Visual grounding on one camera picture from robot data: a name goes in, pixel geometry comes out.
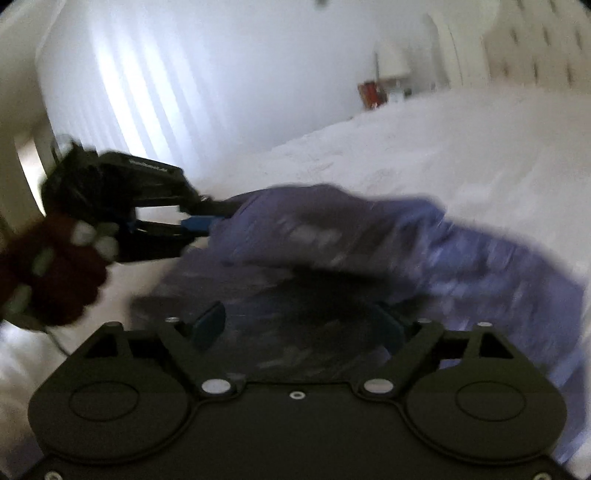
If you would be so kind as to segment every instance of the bed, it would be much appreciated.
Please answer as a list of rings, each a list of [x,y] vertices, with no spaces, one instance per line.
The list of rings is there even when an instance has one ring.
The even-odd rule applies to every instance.
[[[501,0],[490,29],[474,33],[434,12],[450,90],[362,113],[266,153],[227,158],[198,187],[218,198],[281,183],[327,182],[364,196],[426,194],[451,218],[523,240],[587,283],[587,14],[576,0]],[[74,349],[104,321],[133,326],[141,314],[128,313],[134,297],[176,295],[166,282],[153,290],[164,273],[172,269],[174,275],[175,265],[116,265],[106,300],[56,336]],[[585,321],[582,342],[590,333]],[[0,409],[13,427],[0,445],[7,452],[27,437],[27,399],[62,357],[44,336],[10,327],[2,335],[11,345],[2,384],[12,386],[2,387]],[[570,468],[581,477],[590,474],[591,447],[584,445]]]

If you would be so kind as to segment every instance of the purple cloth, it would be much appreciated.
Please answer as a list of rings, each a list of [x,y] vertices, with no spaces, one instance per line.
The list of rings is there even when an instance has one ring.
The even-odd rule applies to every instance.
[[[208,251],[186,254],[152,301],[136,302],[137,319],[180,315],[165,299],[183,299],[188,316],[224,301],[226,331],[208,355],[233,375],[286,380],[347,378],[384,362],[368,300],[405,301],[451,330],[489,321],[565,396],[555,458],[584,440],[583,288],[540,254],[446,221],[426,199],[366,200],[328,185],[242,199],[212,226]]]

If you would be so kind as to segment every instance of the lampshade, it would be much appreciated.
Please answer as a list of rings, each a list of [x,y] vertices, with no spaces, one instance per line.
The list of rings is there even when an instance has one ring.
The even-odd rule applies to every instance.
[[[381,80],[400,79],[411,74],[404,50],[391,41],[381,41],[377,48],[378,75]]]

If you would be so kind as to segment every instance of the tufted headboard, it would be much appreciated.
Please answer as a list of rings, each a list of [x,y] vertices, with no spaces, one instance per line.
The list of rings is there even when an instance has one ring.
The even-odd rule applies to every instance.
[[[501,0],[483,46],[493,80],[591,93],[591,11],[579,0]]]

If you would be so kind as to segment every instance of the lamp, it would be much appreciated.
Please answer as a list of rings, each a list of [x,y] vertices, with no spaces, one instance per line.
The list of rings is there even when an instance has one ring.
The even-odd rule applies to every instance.
[[[404,50],[391,41],[381,41],[376,50],[378,81],[388,95],[388,101],[404,99],[400,81],[412,70]]]

